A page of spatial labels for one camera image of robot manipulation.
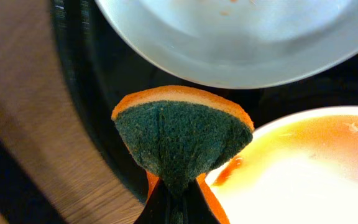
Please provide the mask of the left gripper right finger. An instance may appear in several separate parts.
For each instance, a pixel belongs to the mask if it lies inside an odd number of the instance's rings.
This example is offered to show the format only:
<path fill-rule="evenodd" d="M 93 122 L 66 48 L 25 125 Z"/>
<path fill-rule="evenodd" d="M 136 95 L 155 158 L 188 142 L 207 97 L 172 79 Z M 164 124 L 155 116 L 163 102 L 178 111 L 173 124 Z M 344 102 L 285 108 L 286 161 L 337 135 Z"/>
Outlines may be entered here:
<path fill-rule="evenodd" d="M 219 224 L 197 181 L 188 184 L 182 197 L 184 224 Z"/>

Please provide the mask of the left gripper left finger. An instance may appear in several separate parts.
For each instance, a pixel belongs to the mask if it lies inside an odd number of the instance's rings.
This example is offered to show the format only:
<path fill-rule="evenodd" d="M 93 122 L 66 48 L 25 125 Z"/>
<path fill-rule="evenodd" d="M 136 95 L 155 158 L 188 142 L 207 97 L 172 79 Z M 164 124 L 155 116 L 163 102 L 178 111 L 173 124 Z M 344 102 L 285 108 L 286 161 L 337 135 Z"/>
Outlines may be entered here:
<path fill-rule="evenodd" d="M 172 195 L 164 181 L 159 179 L 134 224 L 170 224 L 171 209 Z"/>

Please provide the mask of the orange green scrub sponge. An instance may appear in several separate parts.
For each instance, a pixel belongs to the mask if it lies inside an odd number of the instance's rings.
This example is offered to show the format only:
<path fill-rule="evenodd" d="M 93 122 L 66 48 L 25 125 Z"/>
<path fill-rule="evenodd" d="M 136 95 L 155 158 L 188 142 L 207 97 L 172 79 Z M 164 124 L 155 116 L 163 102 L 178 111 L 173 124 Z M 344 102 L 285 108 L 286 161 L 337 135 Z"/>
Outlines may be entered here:
<path fill-rule="evenodd" d="M 147 173 L 147 201 L 159 179 L 170 191 L 170 223 L 184 223 L 182 197 L 194 180 L 219 223 L 229 221 L 205 177 L 252 141 L 254 124 L 240 105 L 197 88 L 169 85 L 125 96 L 111 118 Z"/>

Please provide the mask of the white plate with sauce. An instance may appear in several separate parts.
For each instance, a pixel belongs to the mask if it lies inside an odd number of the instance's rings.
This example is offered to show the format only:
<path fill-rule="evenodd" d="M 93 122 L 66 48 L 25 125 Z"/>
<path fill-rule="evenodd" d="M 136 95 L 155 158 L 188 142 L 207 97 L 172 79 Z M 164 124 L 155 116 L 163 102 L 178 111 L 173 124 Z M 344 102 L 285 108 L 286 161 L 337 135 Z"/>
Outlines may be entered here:
<path fill-rule="evenodd" d="M 206 183 L 231 223 L 358 223 L 358 106 L 258 128 Z"/>

